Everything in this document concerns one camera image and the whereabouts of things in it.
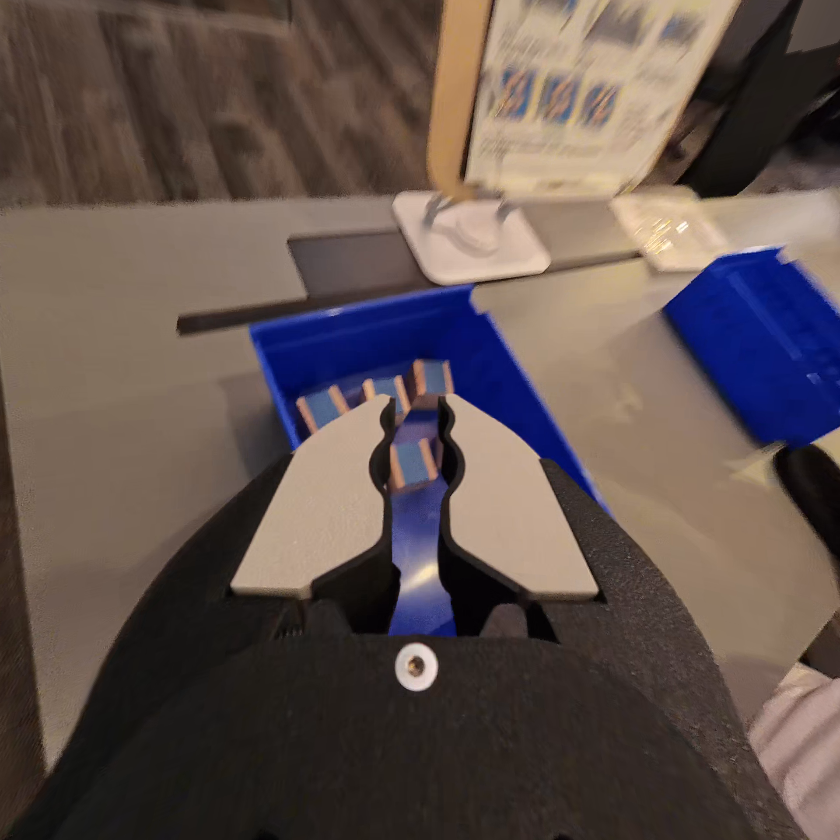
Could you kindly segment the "blue plastic bin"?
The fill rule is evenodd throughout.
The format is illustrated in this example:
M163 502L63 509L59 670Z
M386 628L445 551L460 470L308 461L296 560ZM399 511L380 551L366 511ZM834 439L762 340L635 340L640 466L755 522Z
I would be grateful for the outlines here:
M716 259L663 314L757 443L801 447L838 429L838 307L781 248Z
M415 360L447 361L455 393L508 426L561 467L591 498L602 498L546 403L471 289L418 292L262 322L250 338L292 450L310 435L297 400L336 385L350 407L362 384L407 373ZM390 635L456 635L438 577L439 511L446 483L413 485L392 503L393 561L401 591Z

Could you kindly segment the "wooden board stand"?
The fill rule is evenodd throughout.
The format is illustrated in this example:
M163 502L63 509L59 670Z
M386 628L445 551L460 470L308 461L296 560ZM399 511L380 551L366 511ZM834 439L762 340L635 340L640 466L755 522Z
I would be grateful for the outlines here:
M443 287L542 274L549 267L549 254L523 205L610 202L637 187L666 147L665 143L638 184L611 197L509 196L465 183L464 162L493 3L444 2L427 134L427 175L434 189L401 192L392 204L425 277Z

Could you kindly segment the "single blue-taped wood block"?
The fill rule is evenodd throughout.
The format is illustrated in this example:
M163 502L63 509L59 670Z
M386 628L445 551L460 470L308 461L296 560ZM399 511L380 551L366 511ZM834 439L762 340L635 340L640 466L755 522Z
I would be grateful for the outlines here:
M393 495L426 487L438 477L437 462L428 438L390 446L389 491Z

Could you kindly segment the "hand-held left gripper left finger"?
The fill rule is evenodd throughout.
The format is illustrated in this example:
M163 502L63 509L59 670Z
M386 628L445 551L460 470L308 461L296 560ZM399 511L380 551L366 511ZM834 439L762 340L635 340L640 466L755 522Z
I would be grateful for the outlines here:
M335 602L357 634L387 634L400 591L388 491L396 407L387 395L300 445L234 573L235 595Z

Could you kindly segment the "black cabinet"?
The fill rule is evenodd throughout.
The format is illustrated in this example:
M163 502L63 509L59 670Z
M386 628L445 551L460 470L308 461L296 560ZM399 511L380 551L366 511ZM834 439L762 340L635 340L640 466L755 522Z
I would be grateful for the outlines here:
M760 84L781 60L801 1L786 2L756 45L728 95L727 105L697 157L677 180L700 198L735 196L760 171L762 152L772 148L763 140Z

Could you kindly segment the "group of taped wooden cubes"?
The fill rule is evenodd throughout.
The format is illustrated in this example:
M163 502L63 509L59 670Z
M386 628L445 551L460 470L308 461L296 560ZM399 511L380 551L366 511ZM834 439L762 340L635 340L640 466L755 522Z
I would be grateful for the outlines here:
M407 419L421 423L437 409L440 397L454 393L450 360L416 359L400 373L375 372L310 391L297 399L296 406L305 428L314 434L377 396L393 401L397 427Z

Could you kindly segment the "illustrated instruction sheet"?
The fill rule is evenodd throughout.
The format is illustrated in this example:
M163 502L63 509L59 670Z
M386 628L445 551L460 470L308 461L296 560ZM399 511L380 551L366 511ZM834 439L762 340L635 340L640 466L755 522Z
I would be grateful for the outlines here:
M739 2L494 2L464 180L614 196L650 171Z

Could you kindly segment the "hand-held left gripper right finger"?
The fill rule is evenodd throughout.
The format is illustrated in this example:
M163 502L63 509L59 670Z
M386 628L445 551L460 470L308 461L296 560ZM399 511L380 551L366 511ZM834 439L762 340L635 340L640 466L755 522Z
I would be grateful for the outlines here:
M439 398L437 411L437 567L456 634L479 635L499 606L527 622L545 603L595 600L600 587L537 452L460 396Z

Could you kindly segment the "printed paper sheet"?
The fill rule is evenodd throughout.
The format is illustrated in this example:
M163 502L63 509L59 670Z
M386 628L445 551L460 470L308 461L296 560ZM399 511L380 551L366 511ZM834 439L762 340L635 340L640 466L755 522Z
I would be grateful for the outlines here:
M635 190L610 202L637 252L661 273L699 273L733 253L697 194L684 186Z

